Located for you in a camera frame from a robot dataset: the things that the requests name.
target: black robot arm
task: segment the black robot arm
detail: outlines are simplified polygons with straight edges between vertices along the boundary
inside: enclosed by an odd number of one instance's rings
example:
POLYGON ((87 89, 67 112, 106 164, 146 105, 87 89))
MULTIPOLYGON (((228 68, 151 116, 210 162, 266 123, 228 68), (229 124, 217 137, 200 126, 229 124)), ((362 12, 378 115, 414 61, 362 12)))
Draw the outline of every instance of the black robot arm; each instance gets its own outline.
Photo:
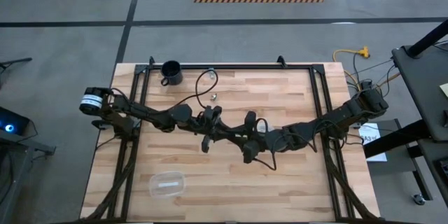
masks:
POLYGON ((136 129, 135 122, 128 116, 145 120, 163 132, 172 132, 177 126, 180 130, 202 134, 202 151, 207 153, 210 141, 227 139, 238 146, 243 153, 244 162, 252 162, 259 152, 284 152, 304 148, 314 139, 314 135, 327 129, 330 137, 342 138, 354 123, 365 123, 368 119, 383 115, 388 104, 376 89, 366 89, 346 101, 342 106, 322 115, 310 122, 299 122, 274 129, 268 133, 258 132, 260 121, 256 113, 249 111, 244 124, 228 127, 221 120, 222 108, 207 106, 198 116, 192 115, 187 104, 175 105, 164 111, 156 111, 147 106, 130 101, 124 94, 114 94, 112 89, 88 87, 85 90, 80 110, 91 116, 99 116, 102 123, 114 127, 115 133, 121 136, 132 136, 136 129))

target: blue light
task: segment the blue light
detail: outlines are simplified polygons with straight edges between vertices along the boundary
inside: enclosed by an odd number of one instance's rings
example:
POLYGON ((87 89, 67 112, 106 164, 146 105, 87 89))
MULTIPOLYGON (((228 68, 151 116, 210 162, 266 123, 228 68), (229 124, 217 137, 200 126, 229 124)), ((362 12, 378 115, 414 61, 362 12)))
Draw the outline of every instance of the blue light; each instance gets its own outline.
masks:
POLYGON ((6 132, 13 132, 14 131, 14 126, 13 125, 7 125, 7 126, 5 126, 5 130, 6 130, 6 132))

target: butcher block tabletop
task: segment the butcher block tabletop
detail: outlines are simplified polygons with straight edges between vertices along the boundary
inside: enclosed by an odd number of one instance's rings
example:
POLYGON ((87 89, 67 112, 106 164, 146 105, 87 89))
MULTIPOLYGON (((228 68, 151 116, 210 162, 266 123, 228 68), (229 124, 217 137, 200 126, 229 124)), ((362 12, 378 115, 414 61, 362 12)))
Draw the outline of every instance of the butcher block tabletop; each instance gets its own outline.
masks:
MULTIPOLYGON (((350 99, 342 65, 339 62, 319 63, 325 66, 333 108, 350 99)), ((136 64, 118 64, 112 87, 129 95, 136 64)), ((315 119, 313 93, 308 70, 300 69, 232 69, 216 70, 217 86, 200 97, 202 103, 221 106, 221 118, 231 127, 244 123, 247 111, 265 118, 269 127, 307 122, 315 119), (211 95, 217 94, 216 101, 211 95)), ((146 106, 167 109, 184 97, 194 94, 195 82, 203 70, 183 70, 183 82, 162 87, 160 71, 150 73, 146 106)), ((316 75, 323 112, 326 112, 321 82, 316 75)), ((199 92, 215 80, 208 74, 199 82, 199 92)), ((140 98, 140 82, 137 101, 140 98)), ((197 115, 203 108, 196 98, 187 102, 197 115)), ((175 129, 163 133, 148 122, 142 122, 139 150, 129 203, 130 222, 299 222, 333 221, 326 166, 320 136, 316 136, 318 153, 310 147, 276 154, 277 170, 260 164, 243 163, 240 149, 222 140, 210 144, 208 153, 201 151, 203 136, 175 129), (148 183, 160 172, 181 172, 185 175, 185 191, 169 198, 151 197, 148 183)), ((113 137, 108 129, 99 135, 98 145, 113 137)), ((348 142, 359 141, 349 136, 348 142)), ((113 184, 120 140, 112 140, 94 154, 90 178, 80 217, 91 214, 101 203, 113 184)), ((372 186, 363 147, 344 145, 342 149, 349 185, 376 216, 377 201, 372 186)), ((272 164, 270 153, 259 159, 272 164)), ((120 213, 123 188, 118 197, 120 213)), ((342 189, 338 187, 339 202, 345 213, 342 189)))

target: paper sheet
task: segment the paper sheet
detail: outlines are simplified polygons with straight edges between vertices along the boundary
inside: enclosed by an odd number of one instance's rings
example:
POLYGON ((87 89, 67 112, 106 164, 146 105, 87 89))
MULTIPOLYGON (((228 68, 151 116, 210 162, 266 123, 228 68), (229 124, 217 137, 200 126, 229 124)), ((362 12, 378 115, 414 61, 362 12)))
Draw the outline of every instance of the paper sheet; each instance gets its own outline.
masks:
POLYGON ((445 83, 443 85, 440 85, 440 88, 445 93, 445 95, 448 97, 448 83, 445 83))
MULTIPOLYGON (((376 123, 365 123, 359 128, 359 135, 364 139, 364 145, 375 141, 379 135, 378 125, 376 123)), ((386 154, 381 153, 367 159, 368 162, 387 162, 386 154)))

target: gray floor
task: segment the gray floor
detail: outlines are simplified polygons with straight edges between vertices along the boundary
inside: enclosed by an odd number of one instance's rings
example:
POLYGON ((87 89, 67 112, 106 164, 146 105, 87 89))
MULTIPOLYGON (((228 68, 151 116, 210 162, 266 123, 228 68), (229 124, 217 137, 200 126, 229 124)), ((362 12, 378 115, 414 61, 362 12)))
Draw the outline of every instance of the gray floor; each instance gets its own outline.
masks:
MULTIPOLYGON (((125 20, 130 0, 0 0, 0 22, 125 20)), ((448 13, 448 0, 325 0, 302 4, 193 4, 191 0, 139 0, 135 20, 239 18, 422 18, 448 13)), ((436 23, 301 24, 201 27, 133 27, 124 62, 326 62, 336 49, 369 46, 371 58, 358 69, 387 60, 390 51, 411 44, 436 23)), ((35 161, 16 208, 14 223, 77 219, 98 132, 78 111, 87 86, 110 84, 122 27, 0 28, 0 60, 33 57, 2 76, 0 104, 36 122, 36 138, 57 146, 54 157, 35 161)), ((353 71, 352 55, 341 54, 353 71)), ((391 63, 364 72, 375 81, 391 63)), ((390 109, 380 119, 402 125, 419 119, 401 78, 391 82, 390 109)), ((447 208, 424 162, 435 197, 417 206, 413 176, 373 176, 381 215, 392 221, 446 223, 447 208)))

